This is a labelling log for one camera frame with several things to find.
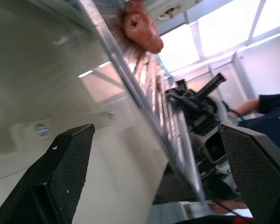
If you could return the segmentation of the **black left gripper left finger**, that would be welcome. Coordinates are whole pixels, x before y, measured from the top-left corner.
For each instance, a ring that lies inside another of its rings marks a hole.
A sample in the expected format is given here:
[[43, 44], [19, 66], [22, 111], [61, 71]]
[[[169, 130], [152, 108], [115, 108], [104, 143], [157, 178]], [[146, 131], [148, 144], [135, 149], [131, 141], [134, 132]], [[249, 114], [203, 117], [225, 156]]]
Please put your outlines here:
[[72, 224], [86, 182], [95, 126], [58, 135], [0, 207], [0, 224]]

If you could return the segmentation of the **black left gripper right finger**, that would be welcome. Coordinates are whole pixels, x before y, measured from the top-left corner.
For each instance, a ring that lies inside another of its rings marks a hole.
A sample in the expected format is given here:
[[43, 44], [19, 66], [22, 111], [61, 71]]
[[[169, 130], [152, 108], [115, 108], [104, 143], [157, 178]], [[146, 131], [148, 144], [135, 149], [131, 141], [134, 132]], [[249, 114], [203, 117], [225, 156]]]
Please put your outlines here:
[[264, 134], [220, 124], [233, 180], [257, 224], [280, 224], [280, 149]]

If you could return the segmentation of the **silver metal baking tray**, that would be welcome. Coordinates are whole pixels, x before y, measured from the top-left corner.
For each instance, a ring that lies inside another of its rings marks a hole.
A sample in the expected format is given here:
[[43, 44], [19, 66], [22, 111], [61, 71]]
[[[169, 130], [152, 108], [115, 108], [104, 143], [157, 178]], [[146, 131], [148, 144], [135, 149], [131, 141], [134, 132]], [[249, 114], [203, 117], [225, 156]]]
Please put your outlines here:
[[132, 98], [164, 145], [173, 177], [163, 177], [155, 201], [205, 201], [183, 111], [165, 94], [168, 72], [157, 55], [127, 37], [125, 0], [77, 1]]

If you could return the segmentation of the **reddish brown sausage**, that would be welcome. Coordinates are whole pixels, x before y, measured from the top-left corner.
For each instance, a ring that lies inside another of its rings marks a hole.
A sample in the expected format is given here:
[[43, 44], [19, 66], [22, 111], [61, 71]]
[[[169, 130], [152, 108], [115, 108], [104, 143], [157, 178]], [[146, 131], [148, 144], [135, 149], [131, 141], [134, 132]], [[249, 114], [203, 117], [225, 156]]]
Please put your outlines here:
[[124, 32], [126, 36], [153, 54], [158, 54], [164, 47], [154, 20], [149, 16], [142, 0], [125, 0], [126, 17]]

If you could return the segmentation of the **person in dark blue shirt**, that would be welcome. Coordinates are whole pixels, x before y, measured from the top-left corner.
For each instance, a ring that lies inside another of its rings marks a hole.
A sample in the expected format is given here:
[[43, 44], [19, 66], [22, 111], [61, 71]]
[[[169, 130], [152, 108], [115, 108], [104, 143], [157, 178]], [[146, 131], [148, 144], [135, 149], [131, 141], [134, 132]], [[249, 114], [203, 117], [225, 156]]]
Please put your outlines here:
[[231, 116], [238, 118], [253, 113], [259, 113], [261, 116], [239, 122], [238, 126], [265, 134], [280, 148], [280, 94], [259, 95], [258, 98], [234, 108]]

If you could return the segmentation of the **clear acrylic panel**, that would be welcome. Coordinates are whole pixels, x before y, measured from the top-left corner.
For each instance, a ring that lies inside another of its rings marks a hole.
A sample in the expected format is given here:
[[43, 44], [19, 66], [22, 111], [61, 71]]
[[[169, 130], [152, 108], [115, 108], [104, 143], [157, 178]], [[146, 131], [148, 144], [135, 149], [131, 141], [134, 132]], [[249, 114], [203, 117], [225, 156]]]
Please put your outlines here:
[[167, 158], [97, 37], [28, 0], [0, 0], [0, 206], [55, 137], [93, 124], [73, 224], [146, 224]]

